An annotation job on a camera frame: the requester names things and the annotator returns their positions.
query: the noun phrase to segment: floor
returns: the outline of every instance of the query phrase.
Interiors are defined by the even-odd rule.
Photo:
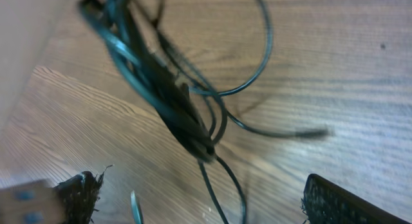
[[[115,164],[95,223],[132,223],[132,190],[146,223],[221,223],[196,161],[125,83],[76,1],[0,139],[1,185],[58,183]],[[333,134],[277,140],[229,124],[217,152],[247,192],[249,223],[302,223],[310,173],[412,221],[412,0],[267,3],[274,53],[256,83],[225,98],[228,109],[256,127]],[[254,0],[167,0],[162,28],[219,89],[241,84],[261,59],[264,29]],[[238,223],[229,177],[219,165],[207,169],[230,222]]]

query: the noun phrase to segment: wood grain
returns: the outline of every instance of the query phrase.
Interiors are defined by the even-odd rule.
[[[135,190],[147,223],[221,223],[195,160],[124,82],[75,2],[1,139],[2,186],[36,178],[57,183],[115,164],[95,222],[132,223]],[[274,54],[256,83],[225,103],[256,127],[326,126],[333,135],[276,140],[229,124],[217,151],[247,192],[249,223],[302,223],[310,173],[412,221],[412,0],[267,3]],[[262,26],[254,0],[167,0],[162,24],[219,89],[252,74],[264,47]],[[229,177],[216,164],[207,169],[230,222],[238,223]]]

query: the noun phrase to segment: black cable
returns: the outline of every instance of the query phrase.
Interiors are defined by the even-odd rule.
[[[203,163],[217,160],[223,166],[238,190],[242,207],[241,223],[245,224],[247,221],[245,195],[234,173],[216,155],[214,150],[214,146],[221,140],[226,130],[227,117],[247,131],[276,138],[313,138],[326,134],[326,131],[323,129],[295,133],[274,133],[249,127],[229,113],[223,103],[223,96],[233,95],[247,88],[259,77],[267,65],[272,51],[273,29],[266,5],[263,0],[257,0],[265,22],[266,44],[263,59],[256,72],[244,84],[228,91],[217,92],[200,71],[171,44],[166,35],[159,29],[158,25],[164,11],[164,0],[158,0],[158,12],[155,18],[151,18],[138,1],[133,3],[145,17],[146,21],[152,25],[157,34],[161,49],[163,49],[174,67],[178,69],[178,73],[186,76],[193,84],[190,90],[199,93],[205,101],[212,118],[212,124],[208,130],[197,109],[189,99],[189,88],[187,85],[176,85],[176,75],[171,73],[157,56],[149,53],[138,25],[134,22],[133,16],[129,11],[128,5],[131,1],[106,0],[105,3],[102,3],[99,0],[83,0],[79,3],[79,10],[83,18],[106,42],[113,62],[126,81],[156,109],[177,141],[198,159],[200,171],[212,201],[223,222],[228,223],[213,192]],[[191,77],[186,68],[192,71],[199,80]],[[217,118],[210,105],[209,97],[217,103],[221,113],[220,126],[214,138],[212,138],[212,135],[217,126]],[[141,224],[143,223],[141,210],[135,198],[132,198],[132,202],[134,209],[138,209],[133,210],[134,217],[138,217],[135,221]]]

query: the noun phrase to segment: cable bundle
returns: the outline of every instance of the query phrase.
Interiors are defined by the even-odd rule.
[[[159,23],[164,10],[164,0],[158,0],[159,4],[155,18],[150,18],[146,9],[137,0],[106,0],[105,3],[99,0],[82,0],[79,3],[79,10],[83,18],[106,42],[113,62],[127,82],[156,109],[177,141],[198,160],[209,194],[224,223],[228,223],[228,221],[213,192],[203,163],[217,160],[228,172],[241,198],[241,223],[246,223],[247,208],[245,195],[242,193],[241,186],[229,166],[216,155],[214,150],[214,146],[221,140],[226,130],[228,117],[247,131],[276,138],[316,138],[326,134],[324,129],[295,133],[275,133],[260,130],[247,126],[226,110],[222,97],[238,93],[251,85],[265,69],[272,51],[273,30],[268,11],[263,0],[256,1],[261,8],[265,20],[267,39],[265,53],[255,74],[244,84],[228,91],[216,91],[200,71],[171,44],[165,34],[159,29]],[[178,75],[187,77],[192,87],[189,88],[186,84],[176,85],[177,75],[172,73],[156,55],[149,52],[143,35],[140,33],[138,25],[135,23],[129,10],[129,5],[136,6],[146,21],[151,24],[161,49],[178,70]],[[197,79],[190,76],[185,68],[189,69]],[[191,103],[189,90],[200,94],[205,101],[212,118],[210,128],[206,128],[201,116]],[[215,133],[218,122],[209,102],[209,97],[217,103],[221,113],[220,125],[214,138],[212,136]],[[142,214],[134,193],[132,193],[132,206],[136,223],[143,223]]]

